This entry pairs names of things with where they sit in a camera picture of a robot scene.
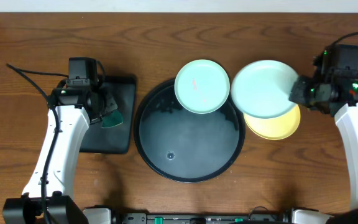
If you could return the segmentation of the green sponge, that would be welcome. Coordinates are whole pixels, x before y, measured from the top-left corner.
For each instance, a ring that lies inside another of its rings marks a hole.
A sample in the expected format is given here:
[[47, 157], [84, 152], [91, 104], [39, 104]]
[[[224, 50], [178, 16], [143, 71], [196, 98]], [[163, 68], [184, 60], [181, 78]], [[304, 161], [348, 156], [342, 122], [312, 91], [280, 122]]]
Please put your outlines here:
[[101, 127], [113, 128], [123, 123], [123, 116], [119, 110], [114, 110], [108, 115], [103, 117]]

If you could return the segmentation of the light green plate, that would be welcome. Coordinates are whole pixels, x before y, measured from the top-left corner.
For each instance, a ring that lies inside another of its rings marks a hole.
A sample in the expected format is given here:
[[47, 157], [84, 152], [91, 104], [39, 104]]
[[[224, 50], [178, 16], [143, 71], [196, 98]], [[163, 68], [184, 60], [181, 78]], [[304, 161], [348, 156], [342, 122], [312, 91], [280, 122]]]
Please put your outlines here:
[[243, 113], [262, 119], [279, 117], [295, 104], [289, 100], [298, 74], [276, 60], [259, 60], [246, 65], [234, 77], [231, 98]]
[[227, 100], [230, 81], [225, 69], [212, 60], [198, 59], [184, 65], [174, 81], [178, 102], [196, 114], [208, 114]]

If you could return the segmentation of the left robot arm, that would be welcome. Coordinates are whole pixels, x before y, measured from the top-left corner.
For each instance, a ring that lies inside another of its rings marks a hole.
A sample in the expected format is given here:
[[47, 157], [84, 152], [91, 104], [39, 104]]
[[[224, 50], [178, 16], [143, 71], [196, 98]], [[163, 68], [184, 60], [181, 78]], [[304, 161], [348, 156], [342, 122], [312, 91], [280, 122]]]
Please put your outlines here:
[[102, 128], [122, 124], [101, 62], [88, 57], [69, 59], [69, 74], [51, 94], [40, 94], [48, 106], [48, 128], [32, 176], [19, 198], [6, 200], [5, 223], [113, 223], [110, 208], [81, 210], [73, 200], [74, 177], [80, 146], [94, 123]]

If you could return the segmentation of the light green plate front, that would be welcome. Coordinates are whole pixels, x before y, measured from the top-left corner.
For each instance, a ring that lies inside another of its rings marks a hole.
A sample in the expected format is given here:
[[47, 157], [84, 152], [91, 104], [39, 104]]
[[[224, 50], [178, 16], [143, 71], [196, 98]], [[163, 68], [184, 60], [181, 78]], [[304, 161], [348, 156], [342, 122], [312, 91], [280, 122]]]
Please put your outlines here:
[[289, 100], [298, 74], [276, 60], [259, 60], [246, 65], [234, 77], [231, 98], [243, 113], [262, 119], [279, 117], [295, 104]]

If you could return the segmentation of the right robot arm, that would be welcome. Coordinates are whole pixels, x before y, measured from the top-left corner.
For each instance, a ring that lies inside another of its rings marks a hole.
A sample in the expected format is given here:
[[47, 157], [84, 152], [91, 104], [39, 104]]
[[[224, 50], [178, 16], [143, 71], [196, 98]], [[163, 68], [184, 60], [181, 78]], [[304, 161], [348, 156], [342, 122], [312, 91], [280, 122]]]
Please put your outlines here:
[[351, 186], [350, 210], [339, 215], [294, 208], [290, 223], [358, 223], [358, 46], [332, 44], [313, 62], [313, 77], [300, 76], [289, 100], [329, 114], [340, 132]]

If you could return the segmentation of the yellow plate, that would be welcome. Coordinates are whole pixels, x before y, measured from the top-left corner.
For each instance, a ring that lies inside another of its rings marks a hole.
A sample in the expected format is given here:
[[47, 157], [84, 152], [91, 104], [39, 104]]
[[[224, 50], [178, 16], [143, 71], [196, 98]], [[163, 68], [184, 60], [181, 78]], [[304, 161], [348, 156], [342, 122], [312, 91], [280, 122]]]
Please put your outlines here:
[[255, 118], [244, 114], [249, 129], [256, 135], [269, 140], [281, 140], [291, 136], [298, 128], [301, 119], [300, 108], [295, 105], [289, 112], [270, 119]]

